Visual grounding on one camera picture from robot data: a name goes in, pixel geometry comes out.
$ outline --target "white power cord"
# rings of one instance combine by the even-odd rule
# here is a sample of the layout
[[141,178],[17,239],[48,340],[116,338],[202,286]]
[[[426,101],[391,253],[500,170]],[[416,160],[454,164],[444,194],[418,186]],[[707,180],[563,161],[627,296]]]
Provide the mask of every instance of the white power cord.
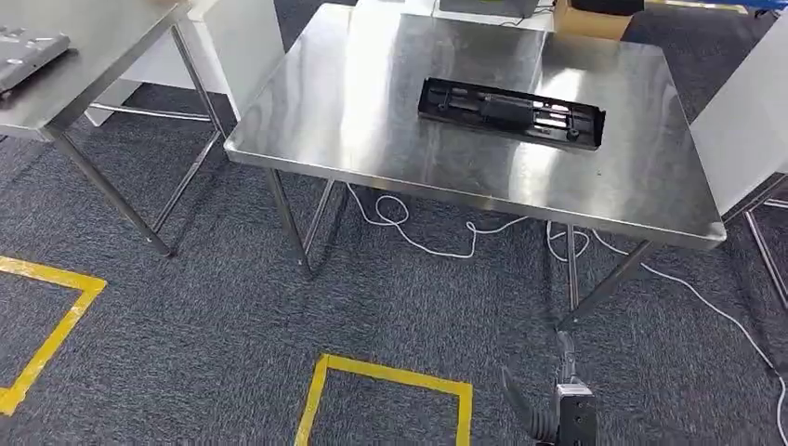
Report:
[[[546,231],[547,249],[550,250],[550,254],[552,254],[553,257],[555,257],[557,261],[562,262],[562,263],[566,263],[567,262],[566,257],[559,256],[556,253],[556,251],[553,249],[553,243],[551,243],[555,239],[558,239],[560,237],[565,236],[566,235],[566,231],[559,232],[559,233],[554,234],[554,235],[550,235],[550,232],[553,231],[553,222],[549,221],[549,220],[547,220],[547,228],[546,229],[547,229],[547,231]],[[583,245],[582,248],[580,248],[580,251],[577,254],[574,255],[574,257],[577,258],[577,257],[583,255],[583,253],[585,252],[585,248],[587,248],[588,245],[591,243],[591,239],[588,237],[588,234],[586,234],[585,232],[575,232],[574,235],[579,235],[579,236],[585,238],[585,244]]]
[[[501,232],[502,230],[505,230],[506,228],[508,228],[508,227],[510,227],[510,226],[512,226],[514,224],[519,223],[520,221],[523,221],[523,220],[526,220],[526,219],[529,218],[527,216],[522,216],[520,218],[516,218],[516,219],[506,223],[504,226],[502,226],[502,227],[500,227],[498,229],[495,229],[495,230],[477,230],[476,229],[476,225],[474,225],[470,221],[467,221],[466,222],[466,228],[468,230],[470,230],[471,233],[473,234],[473,239],[471,240],[471,244],[470,244],[470,253],[468,253],[468,254],[442,253],[442,252],[439,252],[439,251],[433,251],[433,250],[425,247],[422,244],[414,242],[413,240],[411,240],[410,237],[408,237],[407,234],[405,234],[405,231],[402,230],[401,225],[404,224],[406,221],[408,221],[408,218],[410,218],[411,214],[410,214],[410,212],[408,212],[408,206],[406,206],[405,203],[402,202],[402,200],[400,200],[399,198],[394,197],[392,195],[381,195],[381,196],[377,197],[377,200],[375,200],[375,202],[374,202],[374,211],[377,214],[377,216],[383,221],[382,222],[380,222],[380,221],[373,221],[372,219],[370,219],[367,216],[366,212],[364,212],[364,207],[361,205],[361,200],[359,200],[359,196],[356,195],[356,191],[353,190],[353,188],[351,188],[349,184],[347,184],[347,186],[348,186],[348,189],[350,190],[350,194],[353,195],[353,198],[356,200],[356,204],[359,206],[359,210],[361,211],[361,215],[364,217],[364,220],[366,220],[367,223],[369,223],[371,225],[375,225],[375,226],[384,226],[384,227],[385,226],[393,226],[393,227],[397,228],[397,231],[400,232],[400,235],[408,243],[412,244],[413,246],[421,249],[422,251],[424,251],[426,253],[429,253],[429,254],[432,254],[432,255],[435,255],[435,256],[452,257],[452,258],[471,258],[476,253],[476,239],[477,239],[477,236],[479,234],[495,234],[497,232]],[[382,202],[383,200],[386,200],[386,199],[393,200],[394,202],[399,204],[400,207],[402,208],[402,211],[405,213],[405,217],[394,221],[394,220],[384,216],[380,212],[380,202]],[[553,222],[552,221],[547,221],[547,227],[546,227],[547,248],[550,250],[550,254],[553,257],[555,257],[559,262],[566,262],[567,261],[566,257],[559,256],[556,253],[556,251],[553,249],[553,241],[555,239],[559,238],[559,237],[565,236],[566,235],[566,231],[562,231],[562,232],[559,232],[559,233],[556,233],[556,234],[551,234],[550,232],[552,231],[552,226],[553,226]],[[622,256],[628,256],[629,255],[629,253],[627,253],[626,251],[622,251],[621,249],[618,249],[615,246],[613,246],[613,245],[605,242],[604,240],[602,240],[602,238],[599,237],[599,234],[595,230],[592,230],[592,232],[594,233],[594,237],[600,243],[602,243],[602,245],[604,245],[606,248],[610,249],[612,252],[620,254]],[[579,232],[578,231],[578,232],[575,232],[575,234],[585,238],[585,243],[584,243],[583,247],[580,248],[580,251],[578,251],[574,255],[575,257],[579,257],[585,252],[585,249],[591,243],[591,239],[590,239],[590,237],[588,237],[588,234],[586,234],[584,232]],[[739,323],[739,321],[736,321],[728,313],[726,313],[725,311],[715,307],[711,302],[709,302],[708,300],[703,298],[703,296],[700,293],[698,293],[698,291],[695,290],[695,288],[692,285],[690,285],[689,283],[679,279],[678,277],[674,277],[674,276],[671,276],[670,274],[665,274],[663,272],[660,272],[660,271],[658,271],[658,270],[646,265],[645,263],[641,263],[640,266],[643,267],[646,271],[648,271],[648,272],[650,272],[652,274],[656,274],[657,276],[662,277],[664,279],[667,279],[669,281],[680,283],[680,284],[684,285],[690,291],[692,291],[692,293],[695,294],[695,296],[697,296],[699,299],[701,299],[701,301],[708,308],[711,308],[715,313],[717,313],[720,316],[722,316],[723,318],[733,322],[737,327],[739,327],[739,330],[741,330],[742,333],[744,333],[744,337],[747,338],[747,340],[753,346],[753,348],[758,353],[758,355],[760,355],[761,359],[768,365],[768,367],[772,371],[774,371],[774,373],[777,375],[777,378],[780,380],[781,393],[780,393],[780,397],[777,400],[777,429],[780,431],[780,437],[782,438],[782,444],[784,446],[788,446],[788,439],[785,437],[785,431],[782,428],[782,404],[785,401],[785,394],[786,394],[785,380],[782,378],[782,375],[780,375],[780,373],[777,371],[777,367],[774,366],[774,363],[766,356],[766,353],[764,353],[763,350],[761,350],[761,348],[758,346],[758,344],[755,343],[755,340],[750,335],[750,333],[747,332],[747,330],[744,328],[744,326],[741,323]]]
[[[356,195],[356,191],[353,190],[353,188],[351,188],[349,184],[348,184],[348,189],[350,190],[350,193],[353,195],[353,198],[356,199],[356,204],[359,206],[359,210],[361,210],[361,215],[364,217],[364,219],[367,221],[367,223],[369,223],[371,225],[375,225],[375,226],[393,226],[394,228],[397,228],[397,230],[400,232],[400,235],[402,236],[402,238],[404,238],[408,243],[410,243],[413,246],[421,249],[422,251],[424,251],[426,253],[430,253],[430,254],[432,254],[434,256],[452,257],[452,258],[471,258],[474,255],[474,253],[476,253],[476,238],[477,238],[477,235],[479,235],[479,234],[495,234],[497,232],[505,230],[506,228],[508,228],[508,227],[510,227],[510,226],[512,226],[512,225],[514,225],[516,223],[519,223],[520,221],[527,220],[529,218],[528,216],[522,216],[520,218],[514,219],[514,220],[506,223],[504,226],[502,226],[502,227],[500,227],[500,228],[498,228],[496,230],[477,230],[476,229],[476,225],[474,225],[470,221],[467,221],[466,222],[466,228],[468,230],[470,230],[471,233],[473,234],[473,239],[471,240],[471,243],[470,243],[470,253],[468,253],[468,254],[442,253],[442,252],[439,252],[439,251],[433,251],[433,250],[427,248],[426,246],[424,246],[423,244],[419,244],[419,243],[414,242],[413,240],[411,240],[410,237],[408,237],[408,234],[406,234],[405,231],[402,230],[402,227],[400,225],[405,223],[406,221],[408,221],[408,218],[410,218],[410,216],[411,216],[411,213],[408,212],[408,206],[406,206],[405,203],[402,202],[402,200],[400,200],[399,198],[394,197],[392,195],[381,195],[381,196],[377,197],[377,200],[375,200],[375,202],[374,202],[374,211],[377,214],[378,218],[383,220],[383,222],[374,221],[374,220],[370,219],[367,216],[366,212],[364,212],[364,206],[361,205],[361,200],[359,200],[359,196]],[[397,220],[397,221],[394,221],[394,220],[388,218],[387,216],[384,216],[380,212],[380,202],[382,202],[383,200],[386,200],[386,199],[394,200],[394,202],[399,204],[400,207],[402,208],[402,211],[404,211],[405,216],[403,218]]]
[[[596,237],[597,240],[599,240],[600,243],[605,245],[605,247],[607,247],[608,249],[610,249],[611,251],[613,251],[615,253],[621,254],[622,256],[629,256],[629,253],[627,253],[626,251],[622,251],[622,250],[616,248],[615,246],[613,246],[613,245],[605,242],[604,240],[602,240],[602,238],[599,237],[599,234],[595,230],[593,230],[593,232],[594,232],[594,237]],[[674,276],[671,276],[670,274],[665,274],[664,272],[660,272],[660,271],[658,271],[658,270],[646,265],[645,263],[641,263],[640,266],[643,267],[646,271],[648,271],[650,273],[653,273],[653,274],[656,274],[656,275],[658,275],[658,276],[660,276],[660,277],[662,277],[664,279],[667,279],[668,281],[673,281],[673,282],[680,283],[680,284],[686,286],[690,291],[692,291],[692,293],[695,296],[697,296],[699,299],[701,299],[701,301],[708,308],[711,308],[716,314],[718,314],[718,315],[722,316],[723,318],[733,322],[737,327],[739,327],[739,330],[741,330],[742,333],[744,333],[744,337],[746,337],[747,340],[750,341],[750,344],[753,346],[755,351],[758,352],[758,355],[760,355],[761,359],[764,360],[764,362],[768,365],[768,367],[772,371],[774,371],[774,373],[777,375],[777,378],[780,380],[780,386],[782,387],[782,390],[781,390],[781,393],[780,393],[780,397],[777,399],[777,429],[780,431],[780,437],[782,438],[782,444],[785,445],[785,446],[788,446],[788,439],[785,438],[785,431],[782,428],[782,403],[785,400],[785,393],[786,393],[785,380],[782,378],[782,375],[780,375],[780,372],[777,371],[777,368],[774,366],[774,363],[766,356],[766,353],[764,353],[763,350],[761,350],[761,348],[758,346],[758,344],[755,343],[755,340],[750,335],[750,333],[747,332],[747,330],[744,328],[743,325],[741,325],[739,323],[739,321],[736,321],[728,313],[726,313],[725,311],[715,307],[711,302],[709,302],[708,300],[703,298],[703,296],[700,293],[698,293],[698,291],[695,290],[695,288],[692,285],[690,285],[689,283],[679,279],[678,277],[674,277]]]

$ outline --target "yellow floor tape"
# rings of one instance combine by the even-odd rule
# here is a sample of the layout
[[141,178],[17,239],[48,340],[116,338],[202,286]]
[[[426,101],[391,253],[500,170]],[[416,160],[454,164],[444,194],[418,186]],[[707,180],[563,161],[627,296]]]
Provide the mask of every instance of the yellow floor tape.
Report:
[[438,392],[456,395],[460,400],[457,410],[456,444],[462,446],[470,444],[470,416],[473,403],[473,386],[470,384],[436,378],[435,376],[418,374],[402,369],[394,369],[386,367],[385,365],[371,364],[369,362],[324,354],[315,365],[315,373],[312,376],[312,383],[309,385],[307,404],[304,407],[304,414],[301,415],[298,431],[295,433],[296,446],[305,446],[309,443],[309,432],[312,430],[312,424],[315,421],[315,414],[318,411],[322,388],[325,385],[325,376],[328,369],[348,372],[350,374],[361,374],[407,386],[424,387],[438,390]]
[[35,352],[14,384],[9,388],[0,387],[0,413],[10,416],[16,410],[17,405],[24,400],[28,389],[44,369],[46,362],[52,358],[63,339],[69,335],[79,318],[85,314],[93,299],[101,293],[107,283],[95,277],[3,256],[0,256],[0,271],[82,291],[52,334]]

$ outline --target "table top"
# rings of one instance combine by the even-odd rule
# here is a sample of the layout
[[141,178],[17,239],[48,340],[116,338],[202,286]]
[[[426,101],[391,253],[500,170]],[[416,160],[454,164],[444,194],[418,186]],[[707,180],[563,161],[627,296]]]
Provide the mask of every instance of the table top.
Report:
[[[607,111],[597,151],[421,119],[429,76]],[[231,160],[710,249],[726,238],[662,50],[322,6],[225,143]]]
[[176,0],[0,0],[0,25],[72,41],[0,99],[0,135],[51,140],[185,13]]

